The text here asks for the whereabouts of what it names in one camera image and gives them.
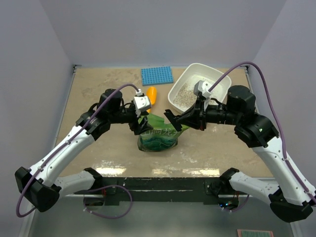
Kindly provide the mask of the black bag clip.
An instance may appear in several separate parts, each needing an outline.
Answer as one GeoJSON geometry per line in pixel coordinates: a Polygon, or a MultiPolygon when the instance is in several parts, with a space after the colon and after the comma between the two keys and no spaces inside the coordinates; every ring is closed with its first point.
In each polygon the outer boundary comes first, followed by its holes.
{"type": "Polygon", "coordinates": [[[177,117],[173,114],[173,112],[170,109],[165,110],[164,115],[176,131],[180,132],[182,130],[182,125],[179,122],[177,122],[177,117]]]}

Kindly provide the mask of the green litter bag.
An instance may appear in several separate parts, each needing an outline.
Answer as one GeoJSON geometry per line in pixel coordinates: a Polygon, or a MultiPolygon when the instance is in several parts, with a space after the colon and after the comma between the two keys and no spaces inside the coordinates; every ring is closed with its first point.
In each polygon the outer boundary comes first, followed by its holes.
{"type": "Polygon", "coordinates": [[[139,135],[137,145],[143,152],[162,152],[177,146],[179,136],[188,126],[183,125],[181,131],[177,131],[172,124],[165,123],[164,118],[149,114],[148,124],[153,130],[146,131],[139,135]]]}

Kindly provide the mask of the white litter box tray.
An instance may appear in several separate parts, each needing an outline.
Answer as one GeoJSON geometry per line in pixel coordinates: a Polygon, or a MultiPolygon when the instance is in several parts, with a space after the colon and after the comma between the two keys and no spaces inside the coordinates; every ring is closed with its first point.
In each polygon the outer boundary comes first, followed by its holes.
{"type": "MultiPolygon", "coordinates": [[[[193,92],[195,84],[202,80],[211,87],[222,74],[221,71],[204,64],[192,63],[189,65],[168,93],[168,101],[172,109],[178,114],[185,112],[196,101],[197,97],[193,92]]],[[[230,77],[226,76],[211,91],[211,98],[215,98],[221,103],[225,102],[231,85],[230,77]]]]}

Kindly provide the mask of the orange plastic scoop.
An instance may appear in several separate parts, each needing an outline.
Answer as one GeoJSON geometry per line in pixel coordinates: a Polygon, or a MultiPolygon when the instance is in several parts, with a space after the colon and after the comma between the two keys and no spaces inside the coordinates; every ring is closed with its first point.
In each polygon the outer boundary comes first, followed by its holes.
{"type": "Polygon", "coordinates": [[[147,97],[149,98],[150,103],[151,103],[151,105],[152,105],[152,107],[153,107],[153,105],[156,103],[156,100],[157,100],[157,89],[156,89],[156,87],[150,86],[150,87],[147,89],[146,95],[147,95],[147,97]]]}

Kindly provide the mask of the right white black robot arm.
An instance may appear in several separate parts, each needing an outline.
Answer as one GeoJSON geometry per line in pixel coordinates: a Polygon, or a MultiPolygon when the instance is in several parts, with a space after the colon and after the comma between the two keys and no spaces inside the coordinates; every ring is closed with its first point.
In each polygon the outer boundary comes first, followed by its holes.
{"type": "Polygon", "coordinates": [[[282,151],[282,139],[273,123],[255,111],[255,95],[236,85],[228,89],[226,104],[210,105],[209,87],[202,81],[195,85],[196,102],[176,116],[177,127],[205,130],[209,123],[233,125],[237,137],[261,158],[276,180],[276,184],[269,184],[230,168],[220,176],[220,190],[251,195],[287,223],[306,219],[316,204],[316,189],[282,151]]]}

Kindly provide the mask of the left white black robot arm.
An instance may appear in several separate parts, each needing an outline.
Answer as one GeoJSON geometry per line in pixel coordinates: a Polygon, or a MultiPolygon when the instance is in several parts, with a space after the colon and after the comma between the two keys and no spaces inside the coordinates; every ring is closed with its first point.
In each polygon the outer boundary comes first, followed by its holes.
{"type": "Polygon", "coordinates": [[[30,168],[16,170],[14,176],[20,192],[16,206],[18,217],[23,217],[20,213],[23,198],[34,209],[45,212],[61,197],[79,191],[92,194],[101,191],[103,177],[93,168],[66,177],[60,174],[77,155],[109,131],[112,124],[128,124],[135,135],[152,129],[147,118],[152,106],[150,99],[140,89],[135,93],[131,102],[124,103],[120,89],[107,89],[54,149],[30,168]]]}

